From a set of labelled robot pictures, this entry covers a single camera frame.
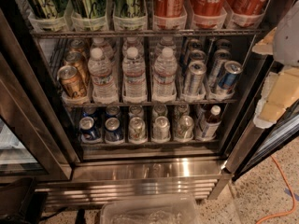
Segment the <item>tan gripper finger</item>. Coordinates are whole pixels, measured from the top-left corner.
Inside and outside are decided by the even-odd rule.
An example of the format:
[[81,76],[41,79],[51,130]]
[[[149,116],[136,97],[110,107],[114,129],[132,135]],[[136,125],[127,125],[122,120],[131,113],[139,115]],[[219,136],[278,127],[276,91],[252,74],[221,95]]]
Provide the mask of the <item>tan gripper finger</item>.
[[270,72],[263,84],[253,123],[268,129],[299,99],[299,68],[285,66],[279,73]]
[[272,55],[276,30],[277,28],[272,29],[262,40],[253,46],[252,51],[261,55]]

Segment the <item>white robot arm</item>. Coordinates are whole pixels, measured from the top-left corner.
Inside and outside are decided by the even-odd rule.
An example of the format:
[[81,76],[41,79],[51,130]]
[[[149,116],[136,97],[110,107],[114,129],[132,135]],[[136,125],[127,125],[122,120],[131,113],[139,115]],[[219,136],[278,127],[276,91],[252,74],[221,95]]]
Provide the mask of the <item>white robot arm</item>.
[[272,55],[283,65],[280,72],[271,72],[266,78],[255,109],[254,125],[268,129],[299,99],[299,1],[252,51]]

